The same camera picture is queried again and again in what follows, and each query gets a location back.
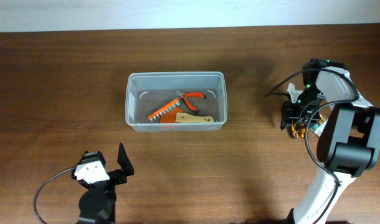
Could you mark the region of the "orange scraper wooden handle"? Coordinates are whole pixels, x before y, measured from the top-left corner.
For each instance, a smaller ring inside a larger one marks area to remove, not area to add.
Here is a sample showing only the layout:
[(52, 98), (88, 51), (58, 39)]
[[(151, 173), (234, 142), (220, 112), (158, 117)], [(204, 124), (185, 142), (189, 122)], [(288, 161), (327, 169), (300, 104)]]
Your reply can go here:
[(156, 131), (208, 131), (216, 129), (216, 125), (213, 123), (214, 118), (211, 116), (195, 116), (185, 113), (180, 108), (174, 108), (161, 117)]

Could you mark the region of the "orange bit holder strip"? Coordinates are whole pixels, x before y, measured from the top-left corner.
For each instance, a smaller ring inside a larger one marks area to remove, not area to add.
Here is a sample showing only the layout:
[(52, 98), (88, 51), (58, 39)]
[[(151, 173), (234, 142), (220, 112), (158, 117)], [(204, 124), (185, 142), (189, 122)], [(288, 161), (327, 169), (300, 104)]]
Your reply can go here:
[(168, 104), (164, 105), (162, 108), (156, 110), (154, 113), (150, 114), (147, 118), (151, 122), (157, 121), (168, 112), (177, 108), (180, 104), (180, 101), (176, 98), (173, 101), (170, 101)]

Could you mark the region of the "clear bag of batteries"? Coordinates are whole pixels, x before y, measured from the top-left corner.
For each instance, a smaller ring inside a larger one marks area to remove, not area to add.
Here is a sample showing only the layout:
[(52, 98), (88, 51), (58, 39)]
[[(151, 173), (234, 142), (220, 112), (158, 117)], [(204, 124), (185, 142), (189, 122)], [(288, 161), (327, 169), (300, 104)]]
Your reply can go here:
[(320, 119), (315, 124), (311, 125), (310, 130), (313, 131), (318, 137), (320, 137), (325, 128), (327, 120), (328, 119), (321, 114)]

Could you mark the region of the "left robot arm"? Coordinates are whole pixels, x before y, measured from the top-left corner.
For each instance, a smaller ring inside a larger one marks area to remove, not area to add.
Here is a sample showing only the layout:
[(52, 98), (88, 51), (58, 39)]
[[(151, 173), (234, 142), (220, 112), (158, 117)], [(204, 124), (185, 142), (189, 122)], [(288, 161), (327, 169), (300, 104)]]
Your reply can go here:
[(127, 183), (127, 177), (135, 173), (124, 145), (119, 144), (117, 163), (119, 169), (107, 172), (106, 161), (100, 151), (85, 151), (72, 171), (72, 178), (86, 188), (78, 207), (78, 223), (115, 223), (115, 188)]

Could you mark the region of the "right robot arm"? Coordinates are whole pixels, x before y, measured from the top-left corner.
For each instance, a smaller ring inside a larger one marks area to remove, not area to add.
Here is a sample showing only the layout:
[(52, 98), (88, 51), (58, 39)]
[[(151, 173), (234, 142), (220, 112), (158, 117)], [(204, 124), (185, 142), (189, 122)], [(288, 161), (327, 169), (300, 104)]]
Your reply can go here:
[(305, 89), (288, 84), (280, 128), (304, 139), (318, 170), (284, 222), (326, 223), (343, 191), (377, 163), (380, 108), (363, 98), (343, 63), (314, 58), (299, 75)]

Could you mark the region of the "orange black long-nose pliers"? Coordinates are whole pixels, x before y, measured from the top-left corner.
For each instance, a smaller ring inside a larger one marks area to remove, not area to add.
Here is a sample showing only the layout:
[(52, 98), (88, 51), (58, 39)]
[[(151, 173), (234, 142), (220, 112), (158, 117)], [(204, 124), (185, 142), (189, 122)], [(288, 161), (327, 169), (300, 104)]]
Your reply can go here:
[[(311, 121), (309, 125), (309, 129), (311, 125), (315, 124), (320, 119), (320, 114), (318, 114), (319, 118), (316, 121)], [(297, 138), (304, 138), (306, 133), (305, 123), (292, 123), (290, 127), (287, 129), (289, 132), (289, 135), (293, 139)]]

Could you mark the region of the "small red-handled cutters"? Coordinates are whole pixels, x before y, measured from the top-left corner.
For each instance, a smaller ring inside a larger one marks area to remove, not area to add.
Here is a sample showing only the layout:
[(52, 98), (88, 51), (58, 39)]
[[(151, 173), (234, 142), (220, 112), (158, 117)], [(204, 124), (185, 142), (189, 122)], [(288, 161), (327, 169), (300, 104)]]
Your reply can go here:
[(193, 103), (195, 98), (206, 99), (206, 95), (201, 92), (182, 92), (175, 91), (175, 95), (178, 96), (192, 112), (198, 113), (199, 109), (196, 108)]

